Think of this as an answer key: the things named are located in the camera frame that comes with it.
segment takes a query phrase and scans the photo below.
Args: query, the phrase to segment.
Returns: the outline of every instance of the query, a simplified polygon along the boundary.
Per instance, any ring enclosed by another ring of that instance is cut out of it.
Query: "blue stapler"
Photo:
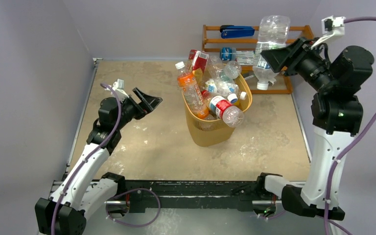
[[[254,28],[251,26],[222,25],[220,27],[221,38],[241,38],[254,35]]]

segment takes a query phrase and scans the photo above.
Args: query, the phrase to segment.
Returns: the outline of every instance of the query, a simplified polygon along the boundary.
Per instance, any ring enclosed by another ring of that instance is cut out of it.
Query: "clear plastic bottle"
[[[235,85],[235,94],[237,95],[238,100],[237,100],[237,102],[232,103],[232,105],[238,106],[238,105],[240,105],[240,100],[245,100],[246,99],[247,93],[246,92],[242,92],[240,90],[240,88],[238,87],[238,85],[236,84]]]
[[[208,116],[206,116],[204,118],[204,120],[206,121],[214,121],[215,120],[215,117],[212,115],[212,114],[208,114]]]
[[[233,106],[228,100],[220,95],[214,95],[207,91],[202,91],[204,102],[208,108],[217,114],[229,127],[238,127],[244,121],[244,113],[238,107]]]
[[[226,66],[217,56],[210,56],[207,65],[208,71],[214,80],[218,94],[227,98],[230,103],[238,101],[235,93],[235,82],[240,73],[241,66],[236,61],[230,61]]]
[[[208,116],[209,112],[202,98],[197,81],[194,74],[189,72],[185,67],[184,62],[179,62],[175,65],[178,70],[178,85],[184,94],[185,101],[187,102],[191,112],[198,118],[204,119]]]
[[[273,80],[277,75],[271,70],[260,52],[285,47],[289,26],[290,19],[286,16],[266,16],[260,22],[253,63],[253,72],[258,79],[257,89],[259,90],[267,90],[269,80]]]

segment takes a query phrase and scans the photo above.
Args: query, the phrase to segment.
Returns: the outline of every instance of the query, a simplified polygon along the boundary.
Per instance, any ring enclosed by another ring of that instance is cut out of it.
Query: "black metal frame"
[[[273,194],[264,189],[262,173],[256,181],[178,181],[178,180],[125,180],[124,176],[106,173],[102,178],[114,176],[118,194],[135,188],[150,189],[157,194],[161,208],[178,209],[237,209],[240,212],[263,213]],[[266,204],[253,203],[266,201]],[[146,208],[157,208],[156,198],[146,191],[130,193],[130,213],[144,213]]]

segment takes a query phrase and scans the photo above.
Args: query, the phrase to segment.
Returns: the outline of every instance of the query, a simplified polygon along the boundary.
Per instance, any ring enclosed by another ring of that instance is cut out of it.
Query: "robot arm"
[[[331,64],[313,50],[321,43],[342,36],[344,19],[325,18],[325,35],[315,43],[301,37],[287,47],[261,53],[274,72],[280,72],[286,66],[285,75],[299,74],[317,92],[311,106],[315,149],[305,186],[300,188],[282,176],[267,173],[259,179],[264,185],[262,190],[281,197],[284,209],[300,216],[323,216],[326,203],[329,205],[329,219],[343,220],[345,216],[338,207],[338,188],[345,156],[337,161],[331,186],[327,187],[329,170],[336,161],[335,157],[359,132],[363,109],[354,94],[372,74],[374,57],[362,47],[349,46]]]
[[[36,203],[35,213],[41,233],[51,234],[52,217],[57,202],[60,201],[59,208],[55,211],[57,215],[54,223],[55,233],[82,234],[87,219],[107,199],[123,190],[125,178],[109,172],[102,176],[95,187],[90,190],[88,187],[101,165],[119,143],[120,129],[132,119],[141,119],[151,113],[162,102],[162,99],[146,95],[138,88],[134,88],[133,92],[141,100],[137,104],[122,90],[116,89],[115,92],[119,93],[118,96],[122,99],[120,104],[114,97],[102,100],[98,110],[99,118],[94,121],[87,145],[77,164],[49,199],[40,198]],[[115,128],[119,111],[121,111],[120,121]]]

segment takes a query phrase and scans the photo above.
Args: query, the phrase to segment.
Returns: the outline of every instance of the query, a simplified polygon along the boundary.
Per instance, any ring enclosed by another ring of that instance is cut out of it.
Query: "yellow basket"
[[[207,76],[209,76],[209,74],[208,72],[205,72],[204,78]],[[240,105],[238,106],[239,109],[246,112],[253,101],[252,93],[243,76],[240,75],[235,79],[235,82],[241,91],[247,93],[246,99],[240,100]],[[188,130],[194,143],[201,147],[207,147],[221,143],[230,138],[235,128],[227,126],[221,119],[206,121],[197,118],[189,109],[184,96],[182,97],[185,103],[185,116],[187,119]]]

